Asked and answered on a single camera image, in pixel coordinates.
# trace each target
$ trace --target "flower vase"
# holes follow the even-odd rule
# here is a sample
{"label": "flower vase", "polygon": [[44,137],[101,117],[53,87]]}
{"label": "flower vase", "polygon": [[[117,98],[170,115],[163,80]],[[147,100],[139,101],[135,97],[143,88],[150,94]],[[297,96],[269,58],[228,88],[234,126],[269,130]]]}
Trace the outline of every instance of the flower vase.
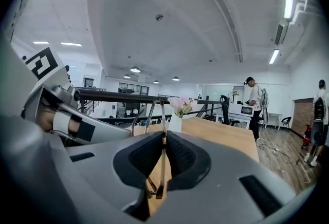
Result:
{"label": "flower vase", "polygon": [[173,112],[169,123],[169,130],[173,132],[181,133],[181,122],[182,122],[182,118],[179,118],[175,114],[175,112]]}

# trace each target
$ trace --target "window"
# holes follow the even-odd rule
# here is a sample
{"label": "window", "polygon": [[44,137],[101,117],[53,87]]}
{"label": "window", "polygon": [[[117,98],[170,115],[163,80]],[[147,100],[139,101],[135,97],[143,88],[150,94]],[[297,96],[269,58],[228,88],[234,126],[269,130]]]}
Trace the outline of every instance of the window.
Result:
{"label": "window", "polygon": [[[118,92],[130,95],[149,95],[149,88],[146,86],[119,83]],[[139,103],[118,103],[117,104],[117,117],[135,117],[142,109],[145,109],[146,104]]]}
{"label": "window", "polygon": [[92,88],[94,84],[94,80],[90,78],[83,78],[83,86]]}

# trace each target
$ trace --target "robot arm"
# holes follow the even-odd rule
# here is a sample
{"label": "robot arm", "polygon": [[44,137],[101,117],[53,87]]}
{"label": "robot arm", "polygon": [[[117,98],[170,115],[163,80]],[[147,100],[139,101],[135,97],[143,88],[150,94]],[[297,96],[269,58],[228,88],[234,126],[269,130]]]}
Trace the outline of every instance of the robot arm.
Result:
{"label": "robot arm", "polygon": [[[24,107],[25,119],[36,123],[46,104],[56,111],[51,132],[81,144],[108,142],[131,135],[130,130],[101,122],[77,110],[80,92],[70,85],[65,66],[50,48],[37,52],[25,63],[38,78]],[[77,132],[69,130],[72,120],[78,124]]]}

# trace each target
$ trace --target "wooden floor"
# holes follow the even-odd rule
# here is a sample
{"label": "wooden floor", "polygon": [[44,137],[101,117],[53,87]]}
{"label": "wooden floor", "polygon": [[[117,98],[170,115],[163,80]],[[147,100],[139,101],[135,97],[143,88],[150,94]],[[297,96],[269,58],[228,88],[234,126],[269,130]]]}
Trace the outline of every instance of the wooden floor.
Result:
{"label": "wooden floor", "polygon": [[264,146],[263,150],[257,147],[260,163],[282,177],[296,194],[317,182],[321,174],[321,165],[318,163],[317,167],[311,167],[303,161],[306,150],[301,149],[302,139],[299,136],[285,129],[277,131],[273,127],[260,127],[260,140],[257,141],[257,146],[261,144],[282,149],[282,152],[290,157],[292,164],[298,161],[297,165],[291,165],[288,158],[280,152],[275,156],[268,147]]}

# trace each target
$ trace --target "man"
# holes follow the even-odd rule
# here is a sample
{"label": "man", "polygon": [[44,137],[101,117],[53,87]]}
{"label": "man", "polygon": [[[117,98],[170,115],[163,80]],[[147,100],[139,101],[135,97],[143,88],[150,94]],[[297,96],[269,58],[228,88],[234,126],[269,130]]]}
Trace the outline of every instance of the man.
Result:
{"label": "man", "polygon": [[259,88],[258,84],[255,82],[253,77],[248,77],[246,83],[252,88],[250,99],[247,102],[249,106],[254,106],[253,117],[251,118],[249,129],[252,130],[255,141],[259,139],[259,128],[258,128],[258,117],[262,111],[260,100],[262,97],[262,90]]}
{"label": "man", "polygon": [[313,149],[314,145],[317,145],[317,151],[316,154],[312,160],[312,162],[310,163],[311,166],[317,166],[317,158],[320,155],[323,145],[326,141],[326,137],[327,137],[327,132],[328,132],[328,107],[329,107],[329,94],[326,93],[325,91],[325,81],[324,80],[320,80],[319,81],[319,92],[317,94],[316,97],[314,97],[313,99],[313,109],[314,109],[314,105],[316,103],[316,101],[321,97],[322,101],[323,101],[323,105],[324,105],[324,117],[323,117],[323,134],[321,136],[321,138],[316,139],[315,137],[313,137],[311,139],[311,144],[309,145],[308,149],[307,149],[307,154],[304,158],[304,162],[307,162],[310,156],[310,153]]}
{"label": "man", "polygon": [[67,78],[68,78],[69,82],[71,83],[70,74],[68,74],[68,71],[70,70],[70,66],[65,65],[65,69],[66,69],[66,73],[67,73]]}

